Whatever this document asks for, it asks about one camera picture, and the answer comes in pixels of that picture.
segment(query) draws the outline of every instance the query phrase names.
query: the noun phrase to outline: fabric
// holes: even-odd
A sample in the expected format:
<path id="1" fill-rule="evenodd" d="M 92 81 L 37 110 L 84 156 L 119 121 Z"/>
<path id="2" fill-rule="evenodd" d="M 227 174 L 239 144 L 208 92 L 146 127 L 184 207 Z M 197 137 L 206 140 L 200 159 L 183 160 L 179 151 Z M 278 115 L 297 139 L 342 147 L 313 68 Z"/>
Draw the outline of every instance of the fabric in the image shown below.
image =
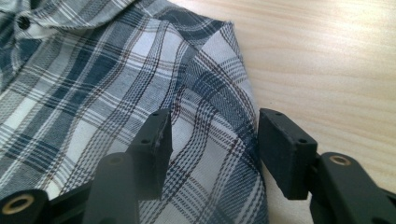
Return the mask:
<path id="1" fill-rule="evenodd" d="M 0 198 L 55 198 L 171 108 L 163 197 L 142 223 L 265 223 L 257 109 L 233 25 L 166 1 L 0 0 Z"/>

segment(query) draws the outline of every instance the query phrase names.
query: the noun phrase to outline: button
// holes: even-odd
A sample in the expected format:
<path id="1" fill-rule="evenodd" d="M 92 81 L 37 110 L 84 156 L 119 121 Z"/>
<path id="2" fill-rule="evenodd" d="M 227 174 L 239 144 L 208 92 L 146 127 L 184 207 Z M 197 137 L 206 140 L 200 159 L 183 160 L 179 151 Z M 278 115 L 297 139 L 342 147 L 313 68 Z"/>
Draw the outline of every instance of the button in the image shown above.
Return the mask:
<path id="1" fill-rule="evenodd" d="M 30 26 L 30 21 L 27 17 L 19 17 L 17 24 L 22 30 L 26 30 Z"/>

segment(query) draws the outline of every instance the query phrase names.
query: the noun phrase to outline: light wood surface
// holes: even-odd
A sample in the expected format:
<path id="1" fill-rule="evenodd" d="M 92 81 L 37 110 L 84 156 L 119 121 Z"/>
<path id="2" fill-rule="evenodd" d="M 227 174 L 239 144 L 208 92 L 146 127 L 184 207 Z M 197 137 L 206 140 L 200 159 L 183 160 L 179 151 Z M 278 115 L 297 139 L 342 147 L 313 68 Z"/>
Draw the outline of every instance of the light wood surface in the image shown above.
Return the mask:
<path id="1" fill-rule="evenodd" d="M 394 1 L 171 2 L 233 21 L 259 107 L 285 113 L 318 141 L 319 153 L 355 158 L 379 187 L 396 192 Z M 276 188 L 268 189 L 270 208 L 278 206 Z"/>

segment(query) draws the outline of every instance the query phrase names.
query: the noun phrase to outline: checkered pattern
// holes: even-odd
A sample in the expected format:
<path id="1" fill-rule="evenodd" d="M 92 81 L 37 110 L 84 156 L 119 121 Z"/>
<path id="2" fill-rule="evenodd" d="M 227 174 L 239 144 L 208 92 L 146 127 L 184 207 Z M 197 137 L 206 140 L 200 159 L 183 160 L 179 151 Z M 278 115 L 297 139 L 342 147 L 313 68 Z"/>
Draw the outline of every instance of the checkered pattern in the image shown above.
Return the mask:
<path id="1" fill-rule="evenodd" d="M 231 23 L 163 0 L 3 2 L 0 197 L 86 183 L 171 108 L 163 198 L 140 203 L 142 223 L 267 222 L 257 109 Z"/>

